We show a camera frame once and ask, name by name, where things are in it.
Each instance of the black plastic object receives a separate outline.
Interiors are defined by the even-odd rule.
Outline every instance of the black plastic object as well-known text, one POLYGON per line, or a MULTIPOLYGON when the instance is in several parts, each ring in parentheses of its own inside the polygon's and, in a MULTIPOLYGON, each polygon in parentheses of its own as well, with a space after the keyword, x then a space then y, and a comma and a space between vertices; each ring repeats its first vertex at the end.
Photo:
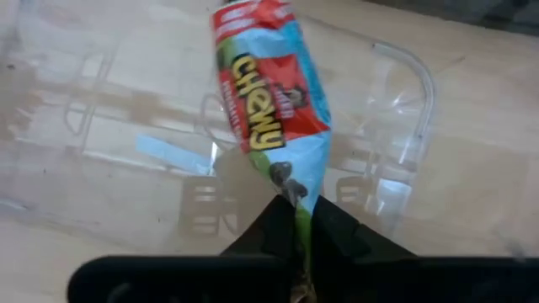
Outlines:
MULTIPOLYGON (((110 257, 83 265, 71 303, 290 302, 294 208, 276 196, 218 257, 110 257)), ((422 258, 320 197, 312 218, 318 302, 538 302, 539 260, 422 258)))

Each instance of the plastic wrapper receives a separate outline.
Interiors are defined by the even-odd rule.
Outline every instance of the plastic wrapper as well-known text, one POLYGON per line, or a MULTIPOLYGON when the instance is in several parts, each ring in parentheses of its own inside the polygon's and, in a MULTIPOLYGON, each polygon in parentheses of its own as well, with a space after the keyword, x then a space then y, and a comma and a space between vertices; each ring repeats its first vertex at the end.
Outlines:
POLYGON ((276 0, 228 4, 213 25, 230 125, 251 163, 296 207, 308 266, 331 118, 300 26, 290 4, 276 0))

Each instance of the granola bar wrapper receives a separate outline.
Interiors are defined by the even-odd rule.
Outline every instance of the granola bar wrapper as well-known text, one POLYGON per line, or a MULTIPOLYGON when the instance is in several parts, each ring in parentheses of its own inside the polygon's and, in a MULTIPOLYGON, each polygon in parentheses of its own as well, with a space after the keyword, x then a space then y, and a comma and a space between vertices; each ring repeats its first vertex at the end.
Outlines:
POLYGON ((212 21, 230 126, 255 168, 296 207, 308 271, 331 118, 300 25, 283 0, 230 3, 212 21))

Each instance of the wooden surface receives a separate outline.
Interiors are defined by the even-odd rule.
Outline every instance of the wooden surface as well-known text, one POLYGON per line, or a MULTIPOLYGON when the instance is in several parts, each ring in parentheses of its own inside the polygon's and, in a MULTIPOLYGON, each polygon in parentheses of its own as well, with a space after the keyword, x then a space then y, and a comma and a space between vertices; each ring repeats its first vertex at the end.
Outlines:
MULTIPOLYGON (((4 2, 6 12, 18 5, 4 2)), ((353 167, 363 157, 350 138, 371 110, 365 106, 368 98, 377 96, 376 69, 391 66, 396 72, 384 88, 389 101, 420 94, 413 73, 372 53, 371 39, 384 40, 412 51, 431 70, 437 106, 428 152, 406 177, 414 179, 414 190, 398 207, 403 213, 383 210, 376 216, 376 210, 361 205, 364 211, 356 215, 420 254, 537 255, 539 40, 360 1, 294 3, 334 116, 324 194, 336 200, 339 180, 344 186, 357 184, 359 173, 343 173, 339 166, 353 167)), ((75 43, 37 41, 31 27, 4 35, 3 302, 63 301, 69 274, 108 253, 218 253, 273 196, 235 151, 225 152, 215 165, 217 177, 230 177, 224 184, 223 178, 197 177, 136 151, 137 136, 145 134, 205 157, 215 149, 222 153, 200 122, 200 102, 215 91, 207 26, 215 6, 210 0, 137 2, 122 12, 136 18, 107 19, 107 26, 117 29, 109 39, 88 38, 99 41, 91 52, 84 41, 79 43, 83 50, 75 43), (111 67, 99 93, 93 93, 105 58, 111 67), (83 114, 97 105, 80 134, 68 131, 62 118, 67 104, 72 128, 85 125, 83 114), (241 218, 230 218, 226 207, 216 206, 217 236, 200 234, 215 222, 202 222, 201 230, 183 227, 186 205, 200 195, 191 190, 198 186, 193 184, 201 183, 214 193, 213 201, 232 199, 241 206, 241 218)), ((47 22, 58 16, 54 9, 45 12, 47 22)), ((3 24, 13 22, 4 19, 3 24)), ((52 23, 74 31, 96 20, 105 23, 73 18, 52 23)), ((409 120, 421 102, 412 103, 409 120)), ((219 142, 231 140, 215 104, 206 118, 219 142)), ((403 128, 413 124, 404 121, 403 128)))

